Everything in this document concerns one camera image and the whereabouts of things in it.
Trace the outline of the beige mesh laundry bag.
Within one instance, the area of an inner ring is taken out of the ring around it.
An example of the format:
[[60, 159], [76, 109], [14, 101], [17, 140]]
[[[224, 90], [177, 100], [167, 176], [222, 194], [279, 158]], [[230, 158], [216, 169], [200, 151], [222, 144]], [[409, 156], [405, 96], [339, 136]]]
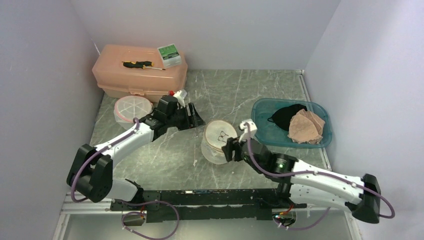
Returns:
[[215, 165], [227, 163], [222, 147], [227, 144], [228, 138], [237, 136], [236, 129], [229, 122], [224, 120], [209, 122], [203, 131], [200, 146], [202, 155]]

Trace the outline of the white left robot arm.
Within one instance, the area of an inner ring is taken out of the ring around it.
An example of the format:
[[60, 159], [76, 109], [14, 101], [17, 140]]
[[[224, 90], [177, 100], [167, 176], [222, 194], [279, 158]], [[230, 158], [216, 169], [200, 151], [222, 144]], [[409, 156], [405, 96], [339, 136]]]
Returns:
[[117, 163], [164, 135], [169, 128], [184, 131], [205, 125], [193, 103], [183, 105], [171, 95], [163, 96], [151, 113], [132, 121], [130, 129], [113, 139], [96, 146], [84, 144], [77, 150], [66, 178], [73, 202], [98, 203], [108, 198], [131, 210], [139, 209], [145, 201], [144, 189], [135, 181], [115, 179]]

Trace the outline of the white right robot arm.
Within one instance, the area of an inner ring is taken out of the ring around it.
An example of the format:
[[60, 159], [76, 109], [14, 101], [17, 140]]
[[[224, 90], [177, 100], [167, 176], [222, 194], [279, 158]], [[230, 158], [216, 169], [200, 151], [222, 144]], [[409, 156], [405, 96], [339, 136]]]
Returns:
[[258, 174], [278, 183], [275, 200], [282, 208], [291, 204], [318, 205], [351, 213], [365, 223], [380, 222], [381, 188], [372, 174], [355, 177], [334, 173], [294, 156], [272, 152], [252, 138], [240, 142], [231, 137], [221, 149], [228, 162], [244, 161]]

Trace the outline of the black bra in basin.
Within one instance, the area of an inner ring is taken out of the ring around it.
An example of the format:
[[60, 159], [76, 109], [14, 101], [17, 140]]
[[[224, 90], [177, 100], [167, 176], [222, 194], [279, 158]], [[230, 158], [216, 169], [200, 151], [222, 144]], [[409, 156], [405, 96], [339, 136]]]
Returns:
[[274, 123], [276, 126], [284, 131], [289, 131], [290, 122], [294, 115], [300, 110], [307, 110], [307, 107], [303, 104], [293, 104], [277, 110], [271, 117], [267, 119], [268, 122]]

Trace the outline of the pink rimmed mesh laundry bag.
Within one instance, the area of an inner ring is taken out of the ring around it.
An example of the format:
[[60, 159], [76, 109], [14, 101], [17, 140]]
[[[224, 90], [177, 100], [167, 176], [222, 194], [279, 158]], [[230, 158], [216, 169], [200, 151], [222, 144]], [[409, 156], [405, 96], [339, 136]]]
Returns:
[[153, 104], [146, 98], [136, 95], [125, 96], [118, 99], [114, 104], [115, 121], [124, 129], [128, 130], [135, 124], [133, 119], [141, 119], [150, 114]]

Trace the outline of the beige bra in basin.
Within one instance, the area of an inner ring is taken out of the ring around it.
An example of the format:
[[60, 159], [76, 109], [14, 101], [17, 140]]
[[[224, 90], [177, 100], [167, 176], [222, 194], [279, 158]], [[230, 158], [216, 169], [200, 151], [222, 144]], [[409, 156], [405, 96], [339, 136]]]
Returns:
[[287, 136], [294, 143], [317, 145], [323, 139], [325, 125], [317, 114], [302, 109], [291, 118]]

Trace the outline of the teal plastic basin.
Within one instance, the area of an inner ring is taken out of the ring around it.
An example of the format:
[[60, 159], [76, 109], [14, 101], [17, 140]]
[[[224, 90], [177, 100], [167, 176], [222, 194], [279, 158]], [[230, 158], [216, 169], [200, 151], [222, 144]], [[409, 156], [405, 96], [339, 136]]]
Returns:
[[[325, 121], [323, 126], [322, 140], [317, 144], [295, 143], [288, 137], [289, 132], [278, 127], [271, 122], [272, 115], [279, 109], [300, 104], [318, 115]], [[251, 111], [251, 119], [257, 126], [255, 138], [264, 145], [301, 148], [301, 149], [319, 149], [327, 147], [333, 140], [332, 125], [327, 111], [317, 103], [302, 100], [262, 98], [257, 100]]]

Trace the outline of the small green white box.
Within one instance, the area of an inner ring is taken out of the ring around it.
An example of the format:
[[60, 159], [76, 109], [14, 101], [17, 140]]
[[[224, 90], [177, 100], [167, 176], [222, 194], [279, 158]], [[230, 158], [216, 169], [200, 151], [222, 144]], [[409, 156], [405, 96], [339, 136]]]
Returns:
[[162, 60], [163, 67], [165, 69], [182, 64], [182, 57], [175, 44], [161, 46], [158, 47], [157, 50]]

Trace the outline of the black yellow screwdriver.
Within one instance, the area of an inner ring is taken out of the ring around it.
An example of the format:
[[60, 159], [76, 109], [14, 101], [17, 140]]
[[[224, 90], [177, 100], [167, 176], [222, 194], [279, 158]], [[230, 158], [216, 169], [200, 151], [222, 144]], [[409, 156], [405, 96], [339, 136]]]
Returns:
[[153, 62], [151, 61], [123, 61], [122, 65], [125, 68], [129, 69], [153, 69], [153, 70], [161, 70], [165, 71], [165, 68], [154, 67]]

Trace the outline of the pink plastic storage box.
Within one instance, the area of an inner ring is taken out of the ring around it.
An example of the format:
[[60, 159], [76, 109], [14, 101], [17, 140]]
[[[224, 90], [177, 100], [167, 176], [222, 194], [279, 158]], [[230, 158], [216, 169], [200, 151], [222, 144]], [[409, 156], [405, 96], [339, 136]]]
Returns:
[[[181, 64], [166, 68], [156, 48], [107, 44], [92, 72], [99, 88], [112, 98], [137, 95], [157, 103], [170, 91], [185, 87], [188, 65], [183, 54]], [[151, 68], [128, 68], [123, 62], [153, 63]]]

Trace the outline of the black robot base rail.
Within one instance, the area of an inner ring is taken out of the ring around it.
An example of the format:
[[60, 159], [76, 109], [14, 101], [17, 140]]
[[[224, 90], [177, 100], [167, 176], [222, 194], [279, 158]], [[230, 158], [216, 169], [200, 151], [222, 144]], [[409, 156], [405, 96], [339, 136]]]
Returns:
[[180, 220], [256, 219], [269, 221], [279, 210], [305, 209], [277, 188], [220, 190], [146, 190], [147, 223]]

